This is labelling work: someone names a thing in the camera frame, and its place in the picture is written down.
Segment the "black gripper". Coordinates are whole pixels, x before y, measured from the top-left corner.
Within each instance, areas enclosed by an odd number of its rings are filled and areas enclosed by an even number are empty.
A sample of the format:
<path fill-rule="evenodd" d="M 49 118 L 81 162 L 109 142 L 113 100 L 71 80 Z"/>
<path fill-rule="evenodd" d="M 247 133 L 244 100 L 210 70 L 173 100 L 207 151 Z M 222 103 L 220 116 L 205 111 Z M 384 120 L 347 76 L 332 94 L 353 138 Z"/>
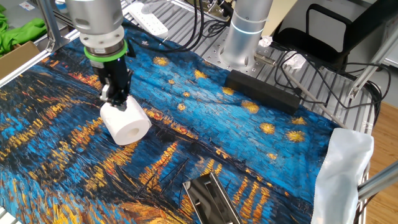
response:
<path fill-rule="evenodd" d="M 109 62 L 90 60 L 90 63 L 103 85 L 99 96 L 100 100 L 113 105 L 113 93 L 117 93 L 115 107 L 120 111 L 125 111 L 127 109 L 126 100 L 129 93 L 129 82 L 131 81 L 131 72 L 127 68 L 125 58 L 119 57 Z"/>

